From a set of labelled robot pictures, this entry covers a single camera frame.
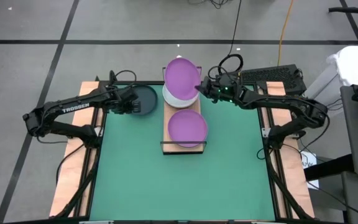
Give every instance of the purple bowl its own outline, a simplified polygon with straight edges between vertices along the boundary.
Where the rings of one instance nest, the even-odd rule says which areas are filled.
[[[179,100],[193,99],[198,94],[195,86],[201,83],[196,65],[185,58],[172,60],[167,65],[164,79],[168,91]]]
[[[204,141],[208,127],[201,114],[194,110],[180,110],[168,122],[168,133],[172,141]],[[200,143],[180,143],[183,147],[195,147]]]

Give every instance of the concrete floor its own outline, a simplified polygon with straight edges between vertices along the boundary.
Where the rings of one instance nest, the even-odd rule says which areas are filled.
[[[358,0],[346,1],[358,7]],[[73,3],[77,0],[0,0],[0,206],[24,144],[22,115],[40,101],[45,81],[48,84],[52,78],[50,86],[46,85],[49,89],[44,90],[48,90],[46,100],[55,101],[75,96],[81,82],[94,80],[96,75],[107,79],[110,69],[131,69],[138,80],[161,80],[161,68],[177,55],[194,61],[205,71],[217,65],[230,49],[229,44],[215,40],[231,40],[239,1],[233,0],[221,9],[208,2],[189,5],[186,0],[80,0],[78,7],[72,9]],[[289,3],[290,0],[242,1],[236,40],[244,40],[245,44],[236,44],[233,49],[244,57],[243,69],[275,66],[278,45],[258,40],[280,38]],[[294,41],[283,46],[282,65],[295,63],[301,68],[306,86],[325,69],[328,55],[345,47],[347,41],[357,40],[345,14],[327,13],[329,7],[340,6],[340,0],[295,1],[285,34],[285,40]],[[75,14],[65,35],[70,10]],[[358,15],[354,20],[358,26]],[[116,41],[63,46],[65,39]],[[120,40],[137,41],[122,44]],[[172,41],[158,44],[157,40]],[[325,40],[343,42],[332,44]],[[235,62],[224,66],[237,67]],[[59,120],[71,122],[72,114]],[[320,131],[308,131],[304,142]],[[333,118],[327,134],[310,149],[330,158],[349,153],[343,116]],[[48,217],[55,170],[64,150],[64,144],[42,145],[33,139],[12,200],[6,212],[0,209],[0,221]],[[316,213],[324,219],[324,212]]]

